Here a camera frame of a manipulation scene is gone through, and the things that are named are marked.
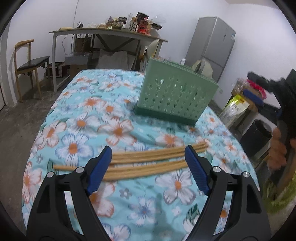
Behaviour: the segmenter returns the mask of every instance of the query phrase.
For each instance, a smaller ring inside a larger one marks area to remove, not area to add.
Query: metal screw
[[[53,177],[54,176],[54,173],[53,172],[49,172],[46,176],[47,177]]]
[[[221,172],[221,168],[220,167],[213,167],[213,171],[214,172]]]
[[[249,177],[249,176],[250,176],[250,173],[248,173],[248,172],[243,172],[242,175],[243,175],[244,177]]]
[[[82,173],[84,171],[84,168],[83,167],[77,167],[76,168],[76,172],[77,173]]]

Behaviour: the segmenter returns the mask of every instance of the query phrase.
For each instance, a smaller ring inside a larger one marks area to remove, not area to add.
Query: floral bedsheet
[[[255,171],[238,141],[207,107],[195,127],[136,116],[143,74],[122,70],[84,70],[51,107],[31,148],[23,178],[22,212],[29,213],[53,164],[84,166],[105,145],[113,152],[178,147],[206,141],[202,156],[224,171]],[[55,171],[57,174],[67,172]],[[70,219],[82,233],[71,194],[65,192]],[[188,168],[132,180],[102,183],[91,203],[113,241],[185,240],[206,201]],[[228,192],[216,233],[224,229],[231,201]]]

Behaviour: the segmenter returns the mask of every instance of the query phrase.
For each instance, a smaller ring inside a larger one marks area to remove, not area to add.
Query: black chair seat
[[[47,61],[47,59],[49,59],[49,56],[31,59],[30,61],[23,64],[21,67],[19,67],[17,69],[17,71],[22,71],[22,70],[25,70],[25,69],[35,68],[35,67],[40,66],[43,63],[45,63]]]

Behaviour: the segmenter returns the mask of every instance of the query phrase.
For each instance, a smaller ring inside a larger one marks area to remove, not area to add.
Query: blue gripper pad
[[[199,160],[196,157],[196,152],[191,150],[189,146],[185,148],[185,161],[192,173],[198,189],[208,195],[210,187],[207,183],[207,173],[202,168]]]
[[[112,149],[107,146],[99,155],[99,161],[89,175],[87,193],[91,195],[97,191],[112,159]]]

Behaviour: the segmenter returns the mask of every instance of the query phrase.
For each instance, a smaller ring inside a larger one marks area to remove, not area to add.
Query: white table
[[[138,47],[137,51],[139,51],[139,43],[140,41],[147,41],[152,42],[157,37],[148,36],[144,34],[140,34],[137,32],[131,32],[131,31],[123,31],[118,29],[105,29],[105,28],[72,28],[72,29],[66,29],[66,30],[58,30],[49,32],[53,35],[52,40],[52,69],[55,69],[55,54],[56,54],[56,44],[57,44],[57,36],[60,35],[68,35],[68,34],[74,34],[74,44],[73,48],[75,48],[75,41],[78,34],[98,34],[98,35],[113,35],[113,36],[121,36],[121,37],[127,37],[130,39],[137,39],[138,40]],[[159,39],[159,44],[156,49],[155,57],[157,58],[159,55],[159,51],[161,48],[161,45],[163,42],[168,42],[165,39]],[[57,79],[56,79],[56,72],[52,71],[52,79],[54,83],[54,92],[57,92],[58,88],[69,78],[70,76],[67,76],[65,79],[63,79],[58,85],[57,85]]]

